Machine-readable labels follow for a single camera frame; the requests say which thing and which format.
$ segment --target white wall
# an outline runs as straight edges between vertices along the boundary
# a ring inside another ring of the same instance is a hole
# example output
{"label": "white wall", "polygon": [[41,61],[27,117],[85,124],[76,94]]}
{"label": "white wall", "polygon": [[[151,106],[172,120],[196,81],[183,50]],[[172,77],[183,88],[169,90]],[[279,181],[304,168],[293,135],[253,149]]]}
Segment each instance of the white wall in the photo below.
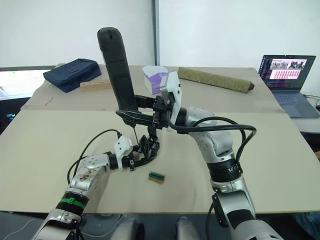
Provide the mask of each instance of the white wall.
{"label": "white wall", "polygon": [[316,55],[303,92],[320,94],[319,0],[160,0],[160,65],[254,67]]}
{"label": "white wall", "polygon": [[130,65],[154,64],[150,0],[0,0],[0,67],[103,64],[103,27],[119,29]]}

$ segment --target table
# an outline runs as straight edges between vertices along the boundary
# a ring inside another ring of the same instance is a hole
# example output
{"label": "table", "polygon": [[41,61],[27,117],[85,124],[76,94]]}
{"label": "table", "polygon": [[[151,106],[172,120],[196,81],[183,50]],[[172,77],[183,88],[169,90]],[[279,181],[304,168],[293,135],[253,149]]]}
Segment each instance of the table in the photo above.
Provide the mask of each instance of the table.
{"label": "table", "polygon": [[[143,66],[129,66],[134,93],[152,97],[144,85]],[[191,67],[209,73],[243,78],[252,81],[255,87],[249,93],[200,84],[181,79],[182,106],[199,107],[214,113],[283,113],[272,93],[254,68],[245,67]],[[95,81],[108,79],[106,66],[100,65],[101,75]],[[178,67],[168,67],[169,72]],[[107,110],[118,109],[112,89],[82,92],[77,88],[64,93],[48,81],[38,88],[32,98],[22,107],[25,110]]]}
{"label": "table", "polygon": [[[318,100],[314,98],[307,98],[309,103],[316,108],[316,103]],[[300,132],[307,133],[320,133],[320,118],[292,118],[295,126],[299,129]]]}
{"label": "table", "polygon": [[[218,113],[257,128],[241,157],[257,213],[320,210],[320,163],[288,115]],[[113,111],[22,110],[0,135],[0,210],[49,212],[61,199],[69,166],[96,134],[115,128],[135,142],[132,128]],[[147,128],[136,127],[138,136]],[[234,148],[241,135],[231,132]],[[151,163],[130,172],[114,170],[92,213],[206,213],[213,190],[194,140],[158,131],[160,150]],[[115,133],[93,142],[87,154],[112,151]],[[148,180],[165,174],[163,185]]]}

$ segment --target wooden block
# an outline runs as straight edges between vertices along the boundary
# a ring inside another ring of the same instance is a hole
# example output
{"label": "wooden block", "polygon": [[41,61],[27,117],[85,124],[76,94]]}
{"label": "wooden block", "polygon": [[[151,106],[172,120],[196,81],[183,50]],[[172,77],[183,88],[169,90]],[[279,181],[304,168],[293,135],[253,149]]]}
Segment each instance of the wooden block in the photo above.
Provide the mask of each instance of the wooden block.
{"label": "wooden block", "polygon": [[148,179],[158,184],[164,184],[165,175],[151,171]]}
{"label": "wooden block", "polygon": [[105,89],[112,89],[110,80],[91,80],[80,83],[83,92],[93,92]]}

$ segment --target navy blue bag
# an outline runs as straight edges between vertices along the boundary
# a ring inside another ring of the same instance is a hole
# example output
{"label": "navy blue bag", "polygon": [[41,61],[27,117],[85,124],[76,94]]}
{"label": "navy blue bag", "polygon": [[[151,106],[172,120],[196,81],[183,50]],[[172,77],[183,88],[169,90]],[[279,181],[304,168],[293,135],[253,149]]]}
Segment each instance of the navy blue bag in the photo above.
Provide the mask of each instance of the navy blue bag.
{"label": "navy blue bag", "polygon": [[79,58],[65,65],[43,73],[44,78],[68,93],[80,86],[82,82],[88,82],[101,75],[96,61]]}

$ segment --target black cable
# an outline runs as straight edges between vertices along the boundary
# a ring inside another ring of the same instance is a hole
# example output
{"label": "black cable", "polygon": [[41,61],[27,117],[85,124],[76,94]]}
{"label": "black cable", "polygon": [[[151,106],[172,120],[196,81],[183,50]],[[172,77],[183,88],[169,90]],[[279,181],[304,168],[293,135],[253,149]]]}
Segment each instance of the black cable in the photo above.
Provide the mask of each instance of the black cable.
{"label": "black cable", "polygon": [[171,113],[170,111],[166,112],[166,120],[168,122],[168,125],[172,129],[180,131],[180,132],[185,132],[185,133],[188,133],[188,132],[210,132],[210,131],[222,131],[222,130],[249,130],[249,131],[251,131],[249,136],[241,143],[241,145],[236,153],[235,160],[238,162],[238,164],[240,163],[240,157],[241,157],[241,154],[244,150],[245,145],[250,141],[250,139],[253,138],[253,136],[257,132],[257,129],[254,126],[242,125],[242,124],[218,125],[218,126],[191,126],[191,127],[189,127],[189,126],[176,126],[170,120],[170,113]]}
{"label": "black cable", "polygon": [[75,229],[75,239],[79,240],[80,236],[79,236],[79,228]]}
{"label": "black cable", "polygon": [[103,132],[100,132],[98,135],[96,135],[96,136],[85,146],[85,148],[84,148],[84,150],[82,151],[79,159],[78,159],[77,161],[75,161],[75,162],[71,165],[71,167],[69,168],[68,173],[67,173],[67,175],[66,175],[66,180],[67,180],[68,184],[70,184],[70,173],[71,173],[71,170],[72,170],[73,167],[75,166],[75,169],[74,169],[74,172],[73,172],[73,177],[74,177],[74,176],[76,175],[77,171],[78,171],[78,167],[79,167],[80,161],[81,161],[82,159],[84,159],[84,158],[87,157],[87,156],[84,156],[84,154],[85,154],[87,148],[90,146],[90,144],[91,144],[96,138],[98,138],[100,135],[102,135],[102,134],[104,134],[104,133],[107,133],[107,132],[111,132],[111,131],[116,132],[118,139],[119,139],[119,138],[121,137],[121,135],[122,135],[118,130],[115,130],[115,129],[108,129],[108,130],[105,130],[105,131],[103,131]]}
{"label": "black cable", "polygon": [[257,132],[257,129],[254,126],[243,125],[243,124],[219,125],[219,126],[177,126],[177,125],[174,125],[170,120],[170,111],[167,111],[166,119],[169,127],[182,133],[211,132],[211,131],[223,131],[223,130],[250,130],[254,132],[254,134]]}
{"label": "black cable", "polygon": [[85,148],[84,148],[84,150],[82,151],[82,153],[81,153],[78,161],[77,161],[76,164],[75,164],[75,169],[74,169],[74,172],[73,172],[73,177],[75,177],[75,175],[76,175],[76,173],[77,173],[77,171],[78,171],[79,163],[80,163],[82,157],[84,156],[87,148],[90,146],[90,144],[91,144],[97,137],[99,137],[100,135],[102,135],[102,134],[104,134],[104,133],[107,133],[107,132],[111,132],[111,131],[117,133],[118,139],[121,137],[121,133],[120,133],[118,130],[108,129],[108,130],[105,130],[105,131],[100,132],[97,136],[95,136],[93,139],[91,139],[91,141],[85,146]]}
{"label": "black cable", "polygon": [[138,140],[138,137],[137,137],[137,133],[136,133],[136,128],[135,127],[133,128],[133,131],[134,131],[136,143],[139,144],[139,140]]}
{"label": "black cable", "polygon": [[[199,121],[196,121],[194,124],[192,124],[192,127],[195,127],[197,126],[198,124],[202,123],[202,122],[205,122],[205,121],[210,121],[210,120],[219,120],[219,121],[225,121],[227,123],[230,123],[230,124],[237,124],[237,122],[229,119],[229,118],[226,118],[226,117],[222,117],[222,116],[210,116],[210,117],[205,117],[203,119],[200,119]],[[246,133],[244,130],[240,129],[240,132],[241,132],[241,136],[242,136],[242,143],[246,140]]]}
{"label": "black cable", "polygon": [[306,99],[315,99],[315,100],[319,100],[319,98],[313,97],[313,96],[305,96]]}
{"label": "black cable", "polygon": [[314,97],[314,98],[319,98],[320,99],[320,96],[308,95],[308,94],[302,94],[302,95],[305,96],[306,98]]}
{"label": "black cable", "polygon": [[81,240],[85,240],[84,236],[82,235],[82,232],[80,230],[79,227],[76,228],[76,232],[77,232],[77,235],[80,237]]}
{"label": "black cable", "polygon": [[210,216],[212,209],[214,208],[214,202],[211,203],[211,206],[209,208],[208,214],[205,218],[205,234],[206,234],[206,240],[210,240]]}
{"label": "black cable", "polygon": [[66,180],[68,181],[68,184],[70,184],[70,173],[71,173],[71,170],[74,168],[74,166],[79,163],[82,159],[85,159],[86,157],[88,156],[83,156],[82,158],[78,159],[77,161],[75,161],[71,167],[69,168],[68,170],[68,173],[66,174]]}

